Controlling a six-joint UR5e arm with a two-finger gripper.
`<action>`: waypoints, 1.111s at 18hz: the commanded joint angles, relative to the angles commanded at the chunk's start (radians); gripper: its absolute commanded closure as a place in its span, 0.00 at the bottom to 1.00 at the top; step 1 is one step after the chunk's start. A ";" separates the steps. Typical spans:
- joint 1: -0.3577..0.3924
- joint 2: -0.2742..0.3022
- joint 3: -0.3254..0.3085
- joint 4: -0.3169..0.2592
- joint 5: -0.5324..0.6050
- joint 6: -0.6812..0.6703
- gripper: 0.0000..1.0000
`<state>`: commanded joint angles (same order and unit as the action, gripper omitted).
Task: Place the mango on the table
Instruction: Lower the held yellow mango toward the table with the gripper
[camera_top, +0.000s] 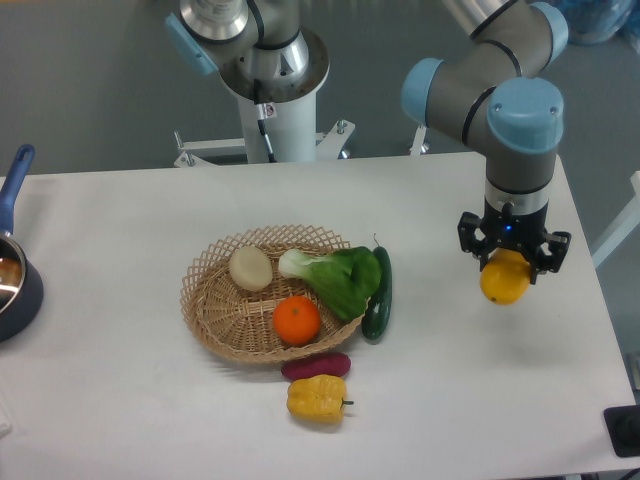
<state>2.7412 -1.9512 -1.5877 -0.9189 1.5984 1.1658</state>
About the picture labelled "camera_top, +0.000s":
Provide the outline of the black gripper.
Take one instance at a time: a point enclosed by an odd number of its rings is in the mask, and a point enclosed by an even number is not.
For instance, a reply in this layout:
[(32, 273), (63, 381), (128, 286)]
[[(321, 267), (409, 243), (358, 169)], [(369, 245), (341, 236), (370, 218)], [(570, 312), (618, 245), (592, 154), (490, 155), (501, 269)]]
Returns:
[(497, 248), (517, 251), (530, 266), (530, 284), (539, 275), (557, 273), (568, 253), (572, 235), (567, 231), (549, 232), (545, 221), (548, 204), (527, 214), (504, 214), (484, 201), (484, 216), (463, 212), (457, 225), (460, 248), (479, 262), (483, 271)]

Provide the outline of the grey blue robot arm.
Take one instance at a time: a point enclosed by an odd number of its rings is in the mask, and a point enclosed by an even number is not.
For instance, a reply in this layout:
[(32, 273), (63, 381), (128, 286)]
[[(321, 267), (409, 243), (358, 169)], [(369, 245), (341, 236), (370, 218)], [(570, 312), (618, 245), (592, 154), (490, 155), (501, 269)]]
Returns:
[[(450, 1), (447, 9), (473, 48), (454, 63), (419, 61), (404, 80), (402, 109), (486, 160), (484, 212), (458, 223), (463, 251), (481, 264), (517, 252), (530, 279), (557, 272), (571, 237), (549, 232), (545, 220), (564, 101), (540, 74), (563, 51), (567, 23), (543, 2)], [(315, 116), (328, 55), (302, 27), (297, 3), (183, 1), (165, 28), (194, 70), (219, 74), (235, 95), (250, 162), (331, 156)]]

